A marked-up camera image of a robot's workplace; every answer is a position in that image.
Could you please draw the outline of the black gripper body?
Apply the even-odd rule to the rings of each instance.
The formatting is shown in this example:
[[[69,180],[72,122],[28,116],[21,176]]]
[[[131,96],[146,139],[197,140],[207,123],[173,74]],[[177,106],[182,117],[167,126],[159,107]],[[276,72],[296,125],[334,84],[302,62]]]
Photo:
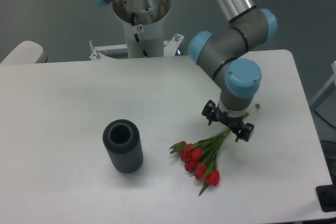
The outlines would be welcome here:
[[[215,116],[217,122],[220,122],[230,129],[241,130],[246,127],[246,124],[244,123],[245,113],[246,110],[234,111],[217,107]]]

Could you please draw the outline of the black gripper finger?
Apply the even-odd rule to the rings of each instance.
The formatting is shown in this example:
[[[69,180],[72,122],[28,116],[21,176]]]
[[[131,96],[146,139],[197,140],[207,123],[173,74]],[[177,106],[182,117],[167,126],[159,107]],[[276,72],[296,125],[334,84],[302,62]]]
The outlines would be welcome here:
[[[213,122],[218,122],[217,109],[216,103],[212,100],[208,100],[205,104],[201,115],[206,117],[208,125],[211,125]]]
[[[231,131],[236,135],[235,142],[243,140],[248,142],[253,135],[255,126],[251,123],[241,122],[240,125],[236,125],[231,128]]]

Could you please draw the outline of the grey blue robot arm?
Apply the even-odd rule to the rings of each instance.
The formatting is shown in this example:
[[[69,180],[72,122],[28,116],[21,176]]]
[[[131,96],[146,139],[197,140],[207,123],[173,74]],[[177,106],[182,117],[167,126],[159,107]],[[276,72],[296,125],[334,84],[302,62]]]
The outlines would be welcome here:
[[[161,57],[162,21],[169,13],[171,0],[94,0],[111,4],[123,22],[129,58]],[[209,122],[220,122],[231,129],[238,140],[249,141],[254,126],[243,121],[246,109],[257,92],[261,70],[244,54],[272,38],[278,29],[275,15],[257,8],[253,0],[218,0],[229,23],[220,37],[209,31],[194,36],[187,52],[194,62],[221,90],[217,103],[207,102],[202,115]]]

